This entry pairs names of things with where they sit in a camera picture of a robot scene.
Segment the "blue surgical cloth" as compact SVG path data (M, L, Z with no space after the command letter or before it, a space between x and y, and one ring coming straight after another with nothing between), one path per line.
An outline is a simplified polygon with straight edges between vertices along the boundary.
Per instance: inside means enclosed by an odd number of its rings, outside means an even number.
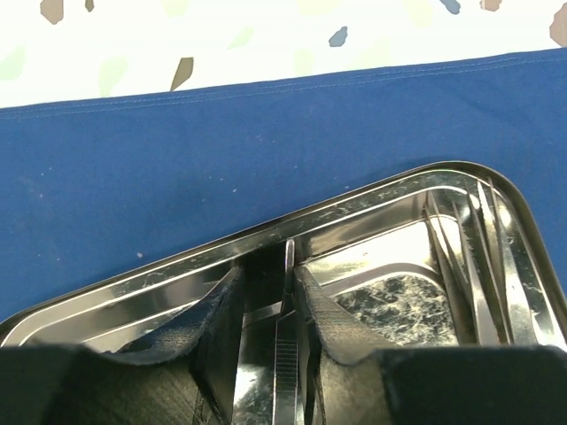
M1 112L1 314L405 170L524 194L566 276L566 52Z

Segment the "steel scalpel handle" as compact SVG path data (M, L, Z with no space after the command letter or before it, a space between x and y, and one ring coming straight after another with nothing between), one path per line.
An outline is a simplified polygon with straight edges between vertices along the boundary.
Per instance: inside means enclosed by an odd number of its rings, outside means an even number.
M272 423L298 423L299 367L297 319L294 306L295 241L288 239L284 251L283 295L276 321Z

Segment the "steel tweezers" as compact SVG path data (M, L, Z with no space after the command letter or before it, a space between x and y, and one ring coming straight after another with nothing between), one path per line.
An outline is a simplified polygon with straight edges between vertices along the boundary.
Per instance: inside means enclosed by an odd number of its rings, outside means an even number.
M481 227L485 234L488 251L488 264L493 274L495 295L507 340L517 345L536 344L537 337L532 323L532 311L509 246L492 182L488 181L488 184L485 185L477 181L477 193Z
M484 231L470 197L468 212L471 236L467 234L467 221L454 201L451 207L457 223L462 255L463 289L468 293L475 337L479 345L509 344L510 336L502 313L501 301L496 289Z

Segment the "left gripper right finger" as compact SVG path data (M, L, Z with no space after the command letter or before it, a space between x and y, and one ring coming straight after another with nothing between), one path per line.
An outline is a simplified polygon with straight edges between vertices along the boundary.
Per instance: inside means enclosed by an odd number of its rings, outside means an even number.
M308 424L563 424L553 346L401 347L296 267L299 385Z

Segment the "steel instrument tray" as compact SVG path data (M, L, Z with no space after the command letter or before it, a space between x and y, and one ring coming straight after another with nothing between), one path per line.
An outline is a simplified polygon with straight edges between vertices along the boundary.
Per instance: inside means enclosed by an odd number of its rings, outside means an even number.
M230 423L273 424L286 241L295 241L294 268L305 267L326 296L381 337L410 347L458 345L423 207L430 191L462 268L451 202L471 236L466 197L481 227L477 181L495 189L536 344L564 347L566 301L527 204L495 171L460 162L418 168L52 299L5 321L1 343L80 343L116 352L202 301L241 267L246 293Z

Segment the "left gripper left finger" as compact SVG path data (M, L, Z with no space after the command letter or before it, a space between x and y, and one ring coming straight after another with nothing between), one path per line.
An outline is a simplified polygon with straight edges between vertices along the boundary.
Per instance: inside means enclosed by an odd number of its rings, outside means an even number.
M228 424L244 271L117 352L78 344L1 350L3 424Z

